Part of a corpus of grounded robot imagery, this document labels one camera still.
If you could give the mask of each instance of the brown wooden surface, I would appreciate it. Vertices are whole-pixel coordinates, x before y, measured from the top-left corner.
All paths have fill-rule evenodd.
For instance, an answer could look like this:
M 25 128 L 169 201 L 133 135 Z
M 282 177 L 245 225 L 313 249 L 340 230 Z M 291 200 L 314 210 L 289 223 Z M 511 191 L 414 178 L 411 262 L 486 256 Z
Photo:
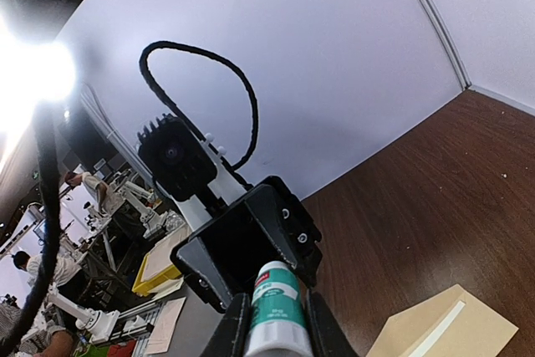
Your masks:
M 459 283 L 535 356 L 535 118 L 464 92 L 305 201 L 318 290 L 365 355 L 392 314 Z

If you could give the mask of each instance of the gray table surface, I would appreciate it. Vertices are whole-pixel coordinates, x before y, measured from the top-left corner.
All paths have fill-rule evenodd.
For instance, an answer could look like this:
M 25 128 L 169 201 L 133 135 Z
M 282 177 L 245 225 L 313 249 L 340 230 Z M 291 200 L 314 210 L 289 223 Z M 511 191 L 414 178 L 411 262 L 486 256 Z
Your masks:
M 216 330 L 223 315 L 216 312 L 184 285 L 172 298 L 186 297 L 175 333 L 167 353 L 159 356 L 199 357 Z

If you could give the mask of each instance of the brown box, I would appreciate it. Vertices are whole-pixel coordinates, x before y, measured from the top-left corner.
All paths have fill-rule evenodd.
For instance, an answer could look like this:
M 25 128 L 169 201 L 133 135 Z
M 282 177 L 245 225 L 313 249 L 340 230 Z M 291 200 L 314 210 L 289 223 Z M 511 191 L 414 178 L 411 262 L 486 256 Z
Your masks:
M 517 330 L 456 285 L 391 316 L 367 357 L 495 357 Z

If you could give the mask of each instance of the person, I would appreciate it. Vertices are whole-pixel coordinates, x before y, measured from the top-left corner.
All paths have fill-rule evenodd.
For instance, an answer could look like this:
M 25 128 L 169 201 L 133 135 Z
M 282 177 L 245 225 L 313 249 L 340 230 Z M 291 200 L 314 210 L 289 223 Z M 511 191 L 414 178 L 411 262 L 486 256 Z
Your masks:
M 0 341 L 7 338 L 21 314 L 21 309 L 0 304 Z M 39 357 L 69 357 L 73 347 L 74 340 L 70 333 L 61 326 L 53 325 L 30 336 L 8 357 L 14 357 L 17 351 Z
M 43 254 L 30 257 L 25 251 L 19 251 L 13 255 L 13 264 L 17 269 L 28 272 L 30 280 L 28 284 L 33 286 L 39 273 L 39 267 L 43 260 Z M 58 292 L 65 298 L 68 298 L 74 303 L 80 304 L 82 307 L 90 308 L 90 305 L 78 300 L 79 295 L 82 294 L 88 284 L 88 279 L 84 275 L 82 268 L 71 258 L 61 257 L 58 255 L 56 262 L 56 269 L 53 273 L 52 282 L 58 286 Z M 67 329 L 76 331 L 76 318 L 63 314 L 65 326 Z
M 122 232 L 139 247 L 148 246 L 149 243 L 143 238 L 145 228 L 139 220 L 131 216 L 129 204 L 124 202 L 120 195 L 112 192 L 104 181 L 87 171 L 84 173 L 68 171 L 64 181 L 71 187 L 84 185 L 87 192 L 96 200 L 97 210 L 100 213 L 105 212 L 113 216 Z

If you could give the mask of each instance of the bottle label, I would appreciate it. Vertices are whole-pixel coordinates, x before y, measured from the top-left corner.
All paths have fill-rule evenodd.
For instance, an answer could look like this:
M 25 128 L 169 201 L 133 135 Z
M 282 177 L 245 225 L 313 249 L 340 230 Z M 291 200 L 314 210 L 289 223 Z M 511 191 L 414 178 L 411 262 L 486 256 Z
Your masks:
M 298 280 L 286 269 L 271 269 L 256 282 L 252 295 L 251 328 L 279 320 L 306 328 Z

